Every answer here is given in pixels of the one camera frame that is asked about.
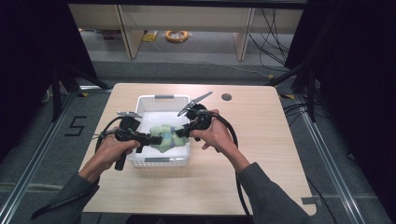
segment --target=green plush toy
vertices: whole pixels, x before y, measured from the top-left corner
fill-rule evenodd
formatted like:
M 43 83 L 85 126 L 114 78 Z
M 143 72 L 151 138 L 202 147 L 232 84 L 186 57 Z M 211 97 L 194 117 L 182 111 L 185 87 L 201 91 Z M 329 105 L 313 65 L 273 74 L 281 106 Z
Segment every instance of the green plush toy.
M 149 133 L 153 137 L 162 137 L 160 145 L 150 145 L 151 147 L 159 150 L 161 153 L 166 152 L 167 150 L 173 147 L 183 147 L 186 143 L 189 142 L 187 137 L 179 137 L 176 134 L 176 131 L 179 129 L 183 129 L 182 126 L 172 126 L 164 124 L 163 126 L 155 126 L 149 129 Z

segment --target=light wood tabletop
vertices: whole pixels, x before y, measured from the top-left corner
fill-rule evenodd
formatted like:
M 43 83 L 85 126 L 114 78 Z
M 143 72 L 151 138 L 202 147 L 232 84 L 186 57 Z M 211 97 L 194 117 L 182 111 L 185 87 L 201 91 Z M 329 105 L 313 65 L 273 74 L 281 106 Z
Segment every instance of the light wood tabletop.
M 194 99 L 209 91 L 213 94 L 200 103 L 218 109 L 233 125 L 241 152 L 250 162 L 256 161 L 308 215 L 314 215 L 316 206 L 302 202 L 312 194 L 273 87 L 120 83 L 114 87 L 95 133 L 117 111 L 134 111 L 141 95 L 184 94 Z M 223 100 L 224 93 L 232 99 Z M 93 155 L 95 144 L 94 139 L 82 164 Z M 203 144 L 190 139 L 191 154 L 184 167 L 135 168 L 126 161 L 123 171 L 105 171 L 84 212 L 244 215 L 233 167 L 214 148 L 201 150 Z

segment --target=white plastic basket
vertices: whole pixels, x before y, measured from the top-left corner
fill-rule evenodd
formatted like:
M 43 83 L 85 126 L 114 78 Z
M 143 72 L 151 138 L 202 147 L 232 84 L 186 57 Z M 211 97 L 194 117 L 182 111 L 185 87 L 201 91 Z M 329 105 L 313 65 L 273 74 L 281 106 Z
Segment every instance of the white plastic basket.
M 141 133 L 149 133 L 154 126 L 183 125 L 189 122 L 185 116 L 178 117 L 180 110 L 190 102 L 187 95 L 142 95 L 137 101 L 135 112 L 142 116 L 137 129 Z M 150 146 L 144 146 L 141 153 L 127 156 L 134 167 L 162 167 L 162 166 L 186 166 L 190 156 L 190 143 L 184 147 L 174 147 L 161 153 Z

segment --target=gray sleeve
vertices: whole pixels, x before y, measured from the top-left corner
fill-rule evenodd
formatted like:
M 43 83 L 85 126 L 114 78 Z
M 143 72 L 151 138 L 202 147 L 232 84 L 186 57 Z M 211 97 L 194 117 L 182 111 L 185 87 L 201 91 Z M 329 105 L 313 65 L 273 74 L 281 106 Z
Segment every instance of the gray sleeve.
M 253 210 L 256 224 L 309 223 L 309 215 L 256 162 L 237 176 Z
M 33 220 L 32 224 L 80 223 L 82 210 L 98 189 L 98 181 L 96 183 L 91 183 L 78 174 L 73 175 L 64 185 L 59 194 L 54 199 L 52 199 L 48 205 L 63 202 L 64 200 L 75 197 L 82 192 L 88 193 L 84 194 L 83 197 L 78 198 L 74 202 L 62 205 L 43 213 Z

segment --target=metal rod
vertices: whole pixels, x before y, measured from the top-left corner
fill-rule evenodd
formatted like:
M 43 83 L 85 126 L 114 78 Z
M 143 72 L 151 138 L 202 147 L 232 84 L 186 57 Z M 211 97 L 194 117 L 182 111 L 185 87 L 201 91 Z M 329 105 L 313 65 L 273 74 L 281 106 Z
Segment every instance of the metal rod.
M 64 109 L 62 113 L 49 126 L 46 134 L 41 140 L 40 145 L 35 151 L 35 154 L 33 155 L 32 159 L 30 159 L 28 165 L 23 171 L 23 174 L 21 175 L 14 189 L 8 195 L 6 202 L 3 203 L 0 211 L 0 220 L 2 224 L 9 223 L 9 221 L 14 216 L 14 213 L 17 210 L 18 205 L 20 204 L 41 162 L 44 160 L 44 157 L 46 156 L 50 148 L 50 144 L 52 143 L 55 134 L 57 133 L 59 127 L 61 126 L 62 121 L 64 120 L 64 115 L 67 111 L 67 108 L 71 105 L 71 103 L 76 98 L 76 96 L 77 96 L 76 92 L 69 92 L 69 94 L 66 96 L 66 99 L 64 101 Z
M 296 100 L 298 104 L 303 104 L 303 97 L 299 94 L 296 95 Z M 346 213 L 349 216 L 351 223 L 365 223 L 363 216 L 361 215 L 361 210 L 358 207 L 355 199 L 350 192 L 347 183 L 342 177 L 340 170 L 335 164 L 334 159 L 332 158 L 332 153 L 327 148 L 326 143 L 324 142 L 320 131 L 318 130 L 318 126 L 315 122 L 312 122 L 309 116 L 306 113 L 303 113 L 303 118 L 311 133 L 312 138 L 314 139 L 315 145 L 317 146 L 320 157 L 322 158 L 324 165 L 329 173 L 330 178 L 334 184 L 335 189 L 340 196 L 341 202 L 343 203 Z

